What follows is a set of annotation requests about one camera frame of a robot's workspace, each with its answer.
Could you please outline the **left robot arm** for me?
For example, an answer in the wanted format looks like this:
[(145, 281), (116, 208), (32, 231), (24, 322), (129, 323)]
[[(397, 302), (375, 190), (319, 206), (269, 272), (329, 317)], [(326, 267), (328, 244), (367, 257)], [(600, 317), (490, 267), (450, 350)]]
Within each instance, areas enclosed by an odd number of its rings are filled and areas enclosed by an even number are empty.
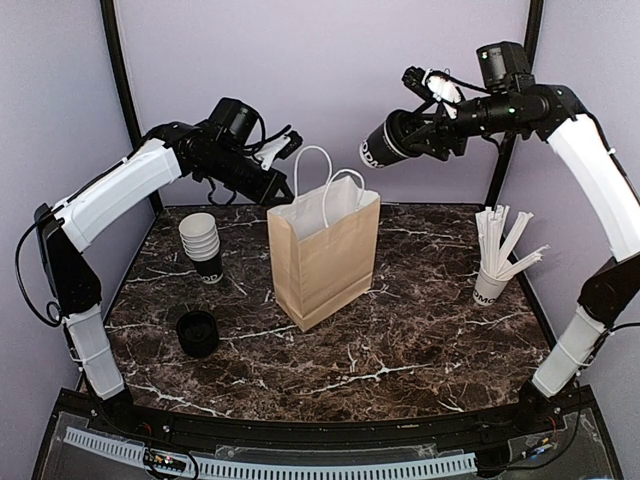
[(286, 175), (275, 169), (303, 143), (290, 126), (250, 143), (262, 116), (240, 100), (221, 99), (195, 124), (171, 122), (148, 131), (137, 148), (56, 204), (41, 205), (29, 231), (35, 233), (53, 295), (38, 318), (63, 327), (73, 360), (92, 391), (106, 403), (101, 417), (120, 436), (141, 427), (140, 412), (124, 399), (128, 389), (104, 328), (102, 287), (83, 253), (133, 206), (179, 178), (217, 180), (234, 195), (261, 206), (293, 200)]

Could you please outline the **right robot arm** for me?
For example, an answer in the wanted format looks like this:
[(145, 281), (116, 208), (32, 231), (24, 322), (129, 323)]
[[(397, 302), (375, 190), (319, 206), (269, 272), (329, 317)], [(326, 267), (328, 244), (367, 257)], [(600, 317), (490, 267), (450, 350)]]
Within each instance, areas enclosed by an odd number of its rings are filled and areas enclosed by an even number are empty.
[(445, 161), (462, 154), (471, 137), (536, 136), (580, 190), (610, 253), (583, 283), (572, 319), (523, 388), (534, 395), (511, 410), (511, 426), (530, 434), (549, 416), (544, 398), (560, 393), (589, 365), (639, 292), (639, 195), (595, 115), (569, 87), (538, 82), (522, 45), (489, 44), (478, 48), (476, 57), (482, 83), (471, 99), (460, 93), (465, 82), (445, 71), (405, 70), (404, 86), (436, 110), (401, 115), (395, 125), (399, 149), (408, 157), (426, 154)]

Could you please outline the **brown paper bag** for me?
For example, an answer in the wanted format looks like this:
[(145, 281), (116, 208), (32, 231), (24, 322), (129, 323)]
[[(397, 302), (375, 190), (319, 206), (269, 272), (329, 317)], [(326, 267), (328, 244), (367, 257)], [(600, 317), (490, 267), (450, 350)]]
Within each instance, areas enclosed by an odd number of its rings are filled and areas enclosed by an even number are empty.
[(353, 169), (335, 171), (326, 151), (325, 183), (267, 211), (276, 303), (308, 331), (372, 285), (381, 197)]

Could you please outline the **black cup lid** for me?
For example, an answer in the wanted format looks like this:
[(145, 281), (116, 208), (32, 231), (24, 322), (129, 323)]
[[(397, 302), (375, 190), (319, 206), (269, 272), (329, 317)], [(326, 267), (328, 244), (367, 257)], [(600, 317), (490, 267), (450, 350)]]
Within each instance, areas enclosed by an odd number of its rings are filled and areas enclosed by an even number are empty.
[(410, 137), (424, 126), (425, 122), (413, 112), (401, 109), (392, 111), (384, 124), (385, 141), (392, 153), (402, 158), (419, 157), (421, 152), (413, 147), (416, 140)]

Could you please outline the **black paper coffee cup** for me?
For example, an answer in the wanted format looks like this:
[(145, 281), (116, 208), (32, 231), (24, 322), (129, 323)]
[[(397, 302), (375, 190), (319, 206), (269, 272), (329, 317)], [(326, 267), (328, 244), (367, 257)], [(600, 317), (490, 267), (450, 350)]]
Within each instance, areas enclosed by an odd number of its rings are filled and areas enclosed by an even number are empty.
[(359, 146), (359, 156), (365, 166), (382, 169), (408, 158), (394, 143), (387, 122), (377, 127)]

